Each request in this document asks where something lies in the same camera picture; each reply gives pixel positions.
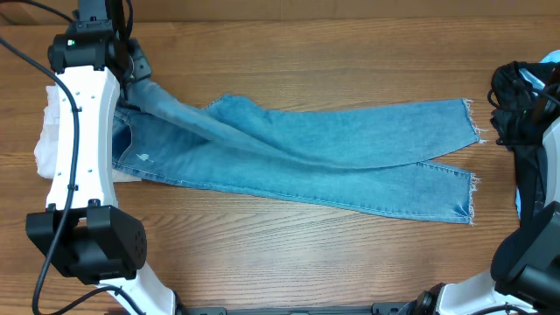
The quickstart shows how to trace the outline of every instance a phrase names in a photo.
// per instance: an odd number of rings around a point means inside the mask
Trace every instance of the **wood grain surface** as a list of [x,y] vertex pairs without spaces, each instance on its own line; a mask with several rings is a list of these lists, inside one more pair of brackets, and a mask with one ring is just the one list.
[[[72,16],[77,0],[41,0]],[[125,14],[127,5],[122,0]],[[289,21],[317,18],[551,16],[557,0],[133,0],[135,22]],[[63,25],[62,18],[21,3],[0,5],[15,25]]]
[[[494,144],[486,94],[496,67],[559,47],[557,17],[462,17],[310,22],[135,24],[153,80],[203,107],[224,93],[266,109],[334,111],[470,98],[488,141],[438,160],[476,172],[474,227],[396,220],[315,206],[177,188],[117,184],[120,208],[148,233],[148,262],[190,306],[230,309],[370,305],[411,300],[440,282],[489,268],[518,226],[512,155]],[[47,65],[60,26],[2,26],[0,36]],[[46,105],[42,73],[0,49],[0,313],[30,313],[44,257],[25,215],[44,210],[50,181],[33,148]],[[41,307],[91,288],[51,270]],[[76,313],[118,309],[95,297]]]
[[4,16],[0,13],[0,25],[9,25],[8,20],[4,18]]

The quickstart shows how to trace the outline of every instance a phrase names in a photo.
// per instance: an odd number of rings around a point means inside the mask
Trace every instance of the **cable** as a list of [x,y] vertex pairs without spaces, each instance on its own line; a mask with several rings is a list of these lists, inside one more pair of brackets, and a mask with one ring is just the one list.
[[488,102],[489,102],[492,106],[496,107],[497,109],[502,109],[502,108],[500,108],[500,105],[498,105],[498,104],[496,104],[496,103],[494,102],[494,100],[492,99],[492,95],[495,95],[495,92],[494,92],[494,90],[491,88],[490,91],[488,91],[488,95],[486,96],[486,98],[488,99]]
[[548,94],[548,93],[546,93],[546,92],[543,92],[543,91],[541,91],[541,90],[538,89],[538,88],[531,87],[531,88],[529,88],[529,89],[530,89],[531,91],[537,93],[538,95],[543,96],[544,98],[548,99],[549,101],[553,102],[556,106],[558,106],[558,107],[560,108],[560,101],[558,101],[557,99],[555,99],[554,96],[552,96],[552,95],[550,95],[550,94]]
[[127,32],[127,39],[130,39],[130,35],[132,34],[132,2],[130,0],[126,0],[126,4],[129,6],[129,20],[126,23],[126,32]]
[[493,313],[493,312],[500,312],[500,311],[506,311],[506,312],[515,311],[519,315],[529,315],[529,313],[526,312],[525,310],[523,310],[521,307],[513,306],[511,304],[504,304],[504,305],[495,306],[495,307],[488,307],[487,309],[484,309],[484,310],[481,310],[481,311],[476,311],[476,312],[472,313],[471,315],[486,315],[486,314],[490,314],[490,313]]
[[49,6],[46,6],[42,3],[37,3],[37,2],[31,1],[31,0],[0,0],[0,4],[7,4],[7,3],[22,3],[22,4],[33,5],[33,6],[36,6],[38,8],[41,8],[43,10],[47,10],[51,13],[54,13],[54,14],[58,15],[59,17],[64,18],[66,21],[68,21],[70,23],[73,22],[72,18],[69,17],[68,15],[60,12],[59,10],[55,10],[55,9],[49,7]]
[[138,305],[136,303],[134,303],[132,298],[128,294],[126,294],[126,292],[124,292],[123,289],[121,289],[119,287],[115,287],[114,285],[108,285],[106,287],[102,287],[102,288],[99,288],[99,289],[92,290],[89,293],[85,294],[83,297],[80,297],[80,298],[76,299],[75,301],[73,301],[72,303],[68,304],[67,306],[63,307],[62,309],[60,309],[60,311],[56,311],[56,312],[48,314],[48,315],[64,314],[64,313],[72,310],[74,307],[81,304],[85,300],[91,298],[92,296],[95,296],[95,295],[97,295],[99,293],[102,293],[102,292],[108,292],[108,291],[113,291],[116,296],[118,296],[119,294],[122,295],[122,297],[130,304],[130,307],[132,307],[134,312],[136,312],[137,314],[140,314],[140,315],[145,315],[146,314],[145,312],[142,312],[142,310],[140,310],[140,307],[138,307]]

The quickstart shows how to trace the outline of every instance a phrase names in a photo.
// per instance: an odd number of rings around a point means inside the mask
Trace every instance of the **frayed hem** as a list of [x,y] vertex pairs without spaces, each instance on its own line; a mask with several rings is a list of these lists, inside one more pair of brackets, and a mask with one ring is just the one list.
[[484,144],[484,143],[488,142],[488,140],[482,140],[482,137],[481,137],[480,134],[483,131],[488,131],[488,130],[481,129],[481,128],[477,127],[476,123],[474,122],[474,120],[473,120],[473,110],[471,109],[471,103],[472,102],[473,102],[473,100],[463,99],[463,105],[465,105],[466,115],[469,118],[469,122],[471,122],[472,130],[474,131],[477,138],[479,139],[477,142],[479,144]]
[[471,184],[469,186],[469,224],[474,226],[474,199],[473,193],[477,191],[477,185],[480,183],[480,178],[477,178],[474,173],[471,173]]

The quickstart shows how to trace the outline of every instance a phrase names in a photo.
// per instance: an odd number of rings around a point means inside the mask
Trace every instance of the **denim fabric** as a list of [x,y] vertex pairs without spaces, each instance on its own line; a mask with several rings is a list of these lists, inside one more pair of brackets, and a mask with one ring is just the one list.
[[180,103],[144,80],[117,108],[113,166],[176,186],[367,214],[471,223],[474,176],[429,161],[480,140],[465,100],[336,113],[263,110],[225,95]]

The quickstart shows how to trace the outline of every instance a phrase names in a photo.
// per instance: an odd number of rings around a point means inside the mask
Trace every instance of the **white fabric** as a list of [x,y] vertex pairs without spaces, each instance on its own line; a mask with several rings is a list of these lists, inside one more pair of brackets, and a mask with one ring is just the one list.
[[[35,146],[35,162],[39,176],[52,179],[56,170],[56,156],[59,147],[59,95],[57,87],[46,87],[46,99],[48,103],[45,108],[43,119],[43,130]],[[113,182],[133,182],[141,179],[121,171],[113,170]]]

